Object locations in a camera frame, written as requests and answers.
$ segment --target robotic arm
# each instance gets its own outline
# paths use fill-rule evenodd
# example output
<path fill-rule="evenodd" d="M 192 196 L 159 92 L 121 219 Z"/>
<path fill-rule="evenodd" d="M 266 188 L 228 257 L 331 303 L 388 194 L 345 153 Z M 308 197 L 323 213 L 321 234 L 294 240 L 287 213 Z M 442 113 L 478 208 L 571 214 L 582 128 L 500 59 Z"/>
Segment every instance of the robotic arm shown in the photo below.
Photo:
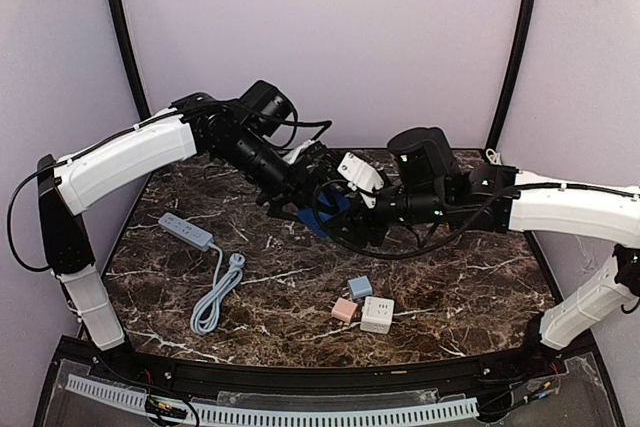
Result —
<path fill-rule="evenodd" d="M 286 120 L 292 114 L 294 120 Z M 591 280 L 534 319 L 536 343 L 550 349 L 566 347 L 608 313 L 640 297 L 640 188 L 577 184 L 501 165 L 462 172 L 437 128 L 411 129 L 389 142 L 401 180 L 393 184 L 353 153 L 339 154 L 319 142 L 329 121 L 299 122 L 297 117 L 277 88 L 259 81 L 231 101 L 193 94 L 84 151 L 58 161 L 50 155 L 40 160 L 39 209 L 48 267 L 99 349 L 123 344 L 125 334 L 95 269 L 82 213 L 142 175 L 206 152 L 257 185 L 256 202 L 268 204 L 268 215 L 303 222 L 362 255 L 409 258 L 469 229 L 548 230 L 618 243 Z M 282 156 L 266 139 L 280 125 L 321 130 Z M 447 223 L 452 232 L 412 252 L 367 250 L 383 244 L 390 226 L 427 223 Z"/>

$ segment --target white slotted strip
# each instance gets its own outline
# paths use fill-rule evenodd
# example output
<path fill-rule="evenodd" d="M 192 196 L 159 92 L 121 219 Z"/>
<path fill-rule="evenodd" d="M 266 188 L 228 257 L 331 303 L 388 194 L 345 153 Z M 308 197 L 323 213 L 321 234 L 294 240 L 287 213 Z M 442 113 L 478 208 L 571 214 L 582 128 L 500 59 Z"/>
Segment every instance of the white slotted strip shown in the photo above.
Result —
<path fill-rule="evenodd" d="M 146 394 L 69 375 L 66 390 L 121 410 L 146 415 Z M 192 402 L 204 426 L 250 427 L 418 427 L 478 416 L 475 398 L 440 404 L 351 412 L 286 412 L 219 407 Z M 195 424 L 189 412 L 183 424 Z"/>

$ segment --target white cube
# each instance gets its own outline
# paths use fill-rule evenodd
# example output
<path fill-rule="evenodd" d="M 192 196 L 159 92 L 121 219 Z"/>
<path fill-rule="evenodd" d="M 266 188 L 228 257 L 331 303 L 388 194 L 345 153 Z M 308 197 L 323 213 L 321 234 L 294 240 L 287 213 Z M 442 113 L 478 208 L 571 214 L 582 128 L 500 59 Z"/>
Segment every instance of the white cube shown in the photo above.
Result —
<path fill-rule="evenodd" d="M 375 334 L 387 334 L 393 319 L 393 304 L 390 299 L 367 297 L 362 308 L 360 330 Z"/>

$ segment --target blue cube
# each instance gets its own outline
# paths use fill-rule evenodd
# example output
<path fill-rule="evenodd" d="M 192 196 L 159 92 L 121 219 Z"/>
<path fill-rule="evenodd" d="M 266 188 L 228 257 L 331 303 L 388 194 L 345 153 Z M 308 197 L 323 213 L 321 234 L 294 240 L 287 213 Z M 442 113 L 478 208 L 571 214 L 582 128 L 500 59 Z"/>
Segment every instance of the blue cube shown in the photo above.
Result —
<path fill-rule="evenodd" d="M 351 289 L 351 297 L 359 299 L 373 294 L 373 288 L 366 275 L 351 279 L 349 281 L 349 289 Z"/>

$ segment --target tabletop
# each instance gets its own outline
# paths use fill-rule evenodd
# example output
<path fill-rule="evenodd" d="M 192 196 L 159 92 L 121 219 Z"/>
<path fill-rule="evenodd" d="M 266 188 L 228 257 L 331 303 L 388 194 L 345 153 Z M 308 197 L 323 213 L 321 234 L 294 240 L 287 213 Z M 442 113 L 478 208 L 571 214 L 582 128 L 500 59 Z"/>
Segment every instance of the tabletop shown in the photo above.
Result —
<path fill-rule="evenodd" d="M 384 150 L 354 151 L 395 175 Z M 482 162 L 456 151 L 461 167 Z M 232 167 L 198 157 L 153 174 L 105 272 L 105 285 L 138 351 L 251 366 L 341 367 L 444 360 L 514 348 L 533 315 L 553 306 L 522 234 L 467 232 L 431 254 L 404 261 L 358 256 L 304 225 L 272 219 Z M 189 328 L 195 303 L 211 289 L 216 253 L 164 232 L 171 212 L 212 232 L 227 258 L 246 259 L 241 285 L 223 302 L 217 330 Z M 404 230 L 386 241 L 411 249 Z M 387 335 L 356 319 L 331 317 L 347 281 L 368 276 L 374 295 L 393 299 Z"/>

